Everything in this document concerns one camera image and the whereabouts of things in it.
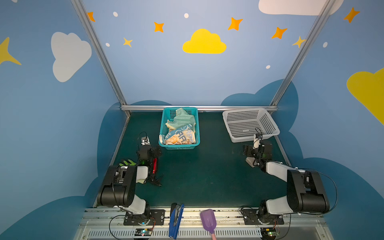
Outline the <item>orange striped rabbit towel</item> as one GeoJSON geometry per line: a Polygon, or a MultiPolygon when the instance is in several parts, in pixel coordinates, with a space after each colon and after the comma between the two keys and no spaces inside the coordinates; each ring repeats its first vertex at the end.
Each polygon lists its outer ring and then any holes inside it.
{"type": "Polygon", "coordinates": [[[176,129],[167,135],[160,135],[159,140],[163,145],[193,145],[196,143],[195,133],[190,129],[176,129]]]}

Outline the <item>teal plastic basket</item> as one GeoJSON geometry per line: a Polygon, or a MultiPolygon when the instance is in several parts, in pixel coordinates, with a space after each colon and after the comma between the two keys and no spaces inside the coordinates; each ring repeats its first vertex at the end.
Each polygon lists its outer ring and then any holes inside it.
{"type": "Polygon", "coordinates": [[[200,144],[197,108],[165,108],[162,114],[159,145],[167,150],[193,150],[200,144]]]}

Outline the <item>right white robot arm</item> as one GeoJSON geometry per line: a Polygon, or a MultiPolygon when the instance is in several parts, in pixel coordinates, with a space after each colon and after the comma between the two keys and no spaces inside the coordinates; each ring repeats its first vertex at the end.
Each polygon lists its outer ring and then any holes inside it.
{"type": "Polygon", "coordinates": [[[243,146],[246,162],[262,172],[287,184],[285,196],[263,200],[258,209],[258,218],[277,217],[285,214],[326,214],[331,210],[321,174],[315,170],[293,168],[272,160],[272,145],[256,139],[243,146]]]}

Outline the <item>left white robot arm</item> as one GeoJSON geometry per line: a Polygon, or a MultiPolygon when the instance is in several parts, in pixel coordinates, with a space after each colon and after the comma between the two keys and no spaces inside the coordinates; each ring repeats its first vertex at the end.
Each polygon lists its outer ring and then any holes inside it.
{"type": "Polygon", "coordinates": [[[156,176],[162,151],[159,146],[143,145],[137,154],[137,163],[121,163],[108,168],[97,195],[97,203],[103,207],[118,208],[134,218],[149,219],[150,206],[136,195],[136,185],[162,185],[161,178],[156,176]]]}

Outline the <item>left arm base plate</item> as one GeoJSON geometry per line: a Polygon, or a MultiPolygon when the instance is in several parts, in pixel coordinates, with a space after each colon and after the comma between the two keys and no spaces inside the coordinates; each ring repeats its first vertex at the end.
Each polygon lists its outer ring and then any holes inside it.
{"type": "Polygon", "coordinates": [[[163,209],[150,209],[141,215],[126,213],[124,226],[163,226],[166,211],[163,209]]]}

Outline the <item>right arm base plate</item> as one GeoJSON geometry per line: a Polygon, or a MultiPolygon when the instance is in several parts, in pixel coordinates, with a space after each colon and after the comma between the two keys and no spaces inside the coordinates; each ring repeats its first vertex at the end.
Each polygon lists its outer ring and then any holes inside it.
{"type": "Polygon", "coordinates": [[[240,213],[245,225],[283,225],[285,223],[282,215],[259,213],[258,209],[241,208],[240,213]]]}

